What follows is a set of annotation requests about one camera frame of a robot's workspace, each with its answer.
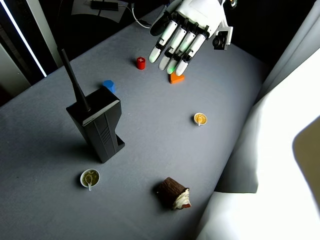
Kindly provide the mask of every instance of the cup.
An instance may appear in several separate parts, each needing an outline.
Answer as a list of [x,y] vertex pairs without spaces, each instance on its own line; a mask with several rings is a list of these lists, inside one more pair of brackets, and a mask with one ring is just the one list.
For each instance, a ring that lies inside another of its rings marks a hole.
[[87,169],[85,170],[80,177],[80,183],[82,186],[84,186],[85,188],[88,188],[88,183],[86,182],[86,176],[87,175],[91,175],[92,176],[92,184],[91,187],[93,188],[95,185],[98,184],[98,182],[100,181],[100,173],[98,170],[96,169]]
[[207,116],[204,115],[202,112],[198,112],[193,116],[193,120],[195,124],[198,126],[205,125],[208,122]]

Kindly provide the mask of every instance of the white curtain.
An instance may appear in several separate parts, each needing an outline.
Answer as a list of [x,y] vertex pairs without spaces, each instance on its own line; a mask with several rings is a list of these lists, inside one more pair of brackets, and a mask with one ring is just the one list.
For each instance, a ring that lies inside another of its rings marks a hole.
[[320,115],[319,63],[320,49],[252,109],[240,139],[256,158],[257,192],[214,192],[197,240],[320,239],[319,209],[293,152]]
[[257,100],[270,92],[320,48],[320,0],[317,0],[282,56],[264,81]]

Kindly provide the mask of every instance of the blue block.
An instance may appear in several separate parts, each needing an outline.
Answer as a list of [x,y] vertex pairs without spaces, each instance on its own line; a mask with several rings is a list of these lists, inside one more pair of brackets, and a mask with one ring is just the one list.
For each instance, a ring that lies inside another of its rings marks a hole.
[[103,82],[102,85],[105,86],[107,89],[109,89],[113,94],[116,93],[116,85],[114,84],[113,81],[106,80],[106,81]]

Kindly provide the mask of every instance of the led light strip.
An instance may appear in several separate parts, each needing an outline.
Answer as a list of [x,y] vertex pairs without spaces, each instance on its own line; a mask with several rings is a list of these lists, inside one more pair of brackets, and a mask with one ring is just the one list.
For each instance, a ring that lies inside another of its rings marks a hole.
[[4,0],[0,0],[0,3],[2,4],[6,14],[8,15],[8,17],[10,18],[13,26],[15,27],[16,31],[18,32],[18,34],[20,35],[20,38],[22,39],[24,45],[26,46],[26,48],[29,50],[29,53],[31,54],[31,56],[33,57],[33,60],[35,61],[35,63],[37,64],[38,68],[40,69],[40,71],[42,72],[43,76],[46,77],[47,74],[45,73],[44,69],[42,68],[42,66],[40,65],[38,59],[36,58],[36,55],[34,54],[34,52],[32,51],[31,47],[29,46],[25,36],[22,34],[20,28],[18,27],[14,17],[12,16],[11,12],[9,11],[6,3]]

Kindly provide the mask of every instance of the white bowl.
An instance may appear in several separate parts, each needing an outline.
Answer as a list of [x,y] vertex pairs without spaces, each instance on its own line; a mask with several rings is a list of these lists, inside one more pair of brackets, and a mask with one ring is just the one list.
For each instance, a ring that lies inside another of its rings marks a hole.
[[202,115],[204,115],[205,116],[205,123],[200,123],[200,126],[201,125],[205,125],[207,122],[208,122],[208,118],[207,118],[207,116],[204,114],[204,113],[202,113],[202,112],[197,112],[194,116],[193,116],[193,120],[194,120],[194,122],[195,122],[195,124],[197,124],[198,126],[199,126],[199,123],[197,122],[197,120],[196,120],[196,116],[198,115],[198,114],[202,114]]
[[99,171],[98,171],[98,170],[93,169],[93,168],[91,168],[91,169],[87,169],[87,170],[85,170],[85,171],[81,174],[81,177],[80,177],[80,183],[81,183],[81,185],[82,185],[82,186],[84,186],[85,188],[88,188],[88,186],[84,185],[84,183],[83,183],[83,181],[82,181],[82,178],[83,178],[83,177],[84,177],[84,175],[85,175],[87,172],[89,172],[89,171],[95,171],[95,172],[97,172],[97,173],[98,173],[99,179],[98,179],[98,181],[96,182],[96,184],[95,184],[95,185],[97,185],[97,184],[99,183],[99,181],[100,181],[100,173],[99,173]]

